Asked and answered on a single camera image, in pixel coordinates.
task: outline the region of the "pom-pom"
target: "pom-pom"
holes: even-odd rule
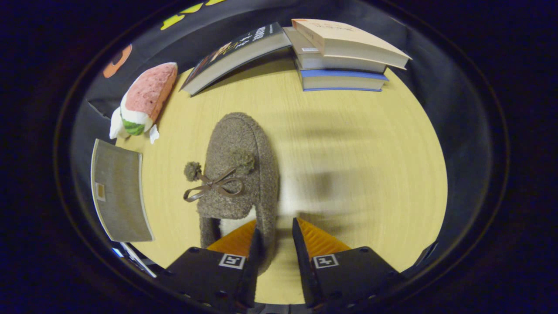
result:
[[[184,175],[190,182],[196,181],[198,179],[198,173],[201,173],[200,163],[191,161],[186,164],[186,167],[184,167]]]

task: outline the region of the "book spine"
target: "book spine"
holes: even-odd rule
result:
[[[300,34],[302,34],[309,42],[313,44],[318,50],[320,50],[321,54],[325,52],[325,43],[324,38],[320,35],[316,34],[315,32],[308,29],[306,26],[301,25],[300,23],[294,22],[292,24],[295,30],[297,30]]]

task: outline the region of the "yellow printed shape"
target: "yellow printed shape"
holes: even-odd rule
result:
[[[207,2],[205,3],[205,5],[206,5],[206,6],[212,6],[212,5],[214,5],[214,4],[217,4],[217,3],[223,2],[223,1],[226,1],[226,0],[209,0],[209,1],[207,1]]]
[[[167,19],[163,22],[163,26],[161,27],[161,30],[165,30],[165,29],[171,27],[172,25],[174,25],[174,24],[176,24],[176,23],[182,21],[182,19],[184,18],[184,14],[185,14],[185,13],[194,13],[194,12],[197,12],[197,11],[201,8],[201,6],[202,6],[203,4],[204,4],[203,2],[198,3],[198,4],[194,5],[194,6],[191,6],[191,7],[187,8],[187,9],[185,9],[185,10],[180,11],[179,14],[176,14],[176,15],[173,15],[173,16],[167,18]]]

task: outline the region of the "gray notebook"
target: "gray notebook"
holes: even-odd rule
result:
[[[108,237],[118,242],[152,241],[141,186],[142,154],[96,139],[91,189]]]

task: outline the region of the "stack of books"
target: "stack of books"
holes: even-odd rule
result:
[[[297,18],[292,27],[275,22],[225,43],[198,62],[181,89],[193,96],[239,66],[291,46],[305,91],[381,91],[388,81],[383,74],[386,66],[404,69],[410,59],[354,26]]]
[[[405,69],[410,59],[388,42],[346,23],[297,18],[284,27],[305,91],[381,91],[386,66]]]

